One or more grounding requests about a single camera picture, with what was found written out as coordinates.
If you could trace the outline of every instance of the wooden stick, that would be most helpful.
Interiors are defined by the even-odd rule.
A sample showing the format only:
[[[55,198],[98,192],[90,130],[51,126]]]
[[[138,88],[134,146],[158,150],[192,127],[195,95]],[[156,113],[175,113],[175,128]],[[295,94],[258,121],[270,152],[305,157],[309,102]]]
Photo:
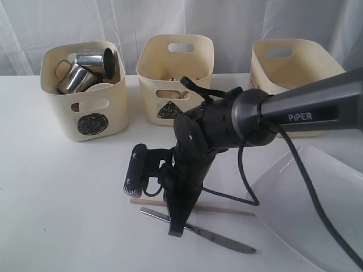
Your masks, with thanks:
[[[140,205],[166,207],[166,203],[164,201],[149,200],[149,199],[131,198],[130,203],[140,204]],[[218,212],[218,213],[241,214],[241,215],[248,215],[248,216],[254,216],[255,215],[254,213],[251,213],[249,211],[232,210],[232,209],[219,208],[219,207],[213,207],[213,206],[202,206],[202,205],[195,205],[194,210],[197,210],[197,211],[214,211],[214,212]]]

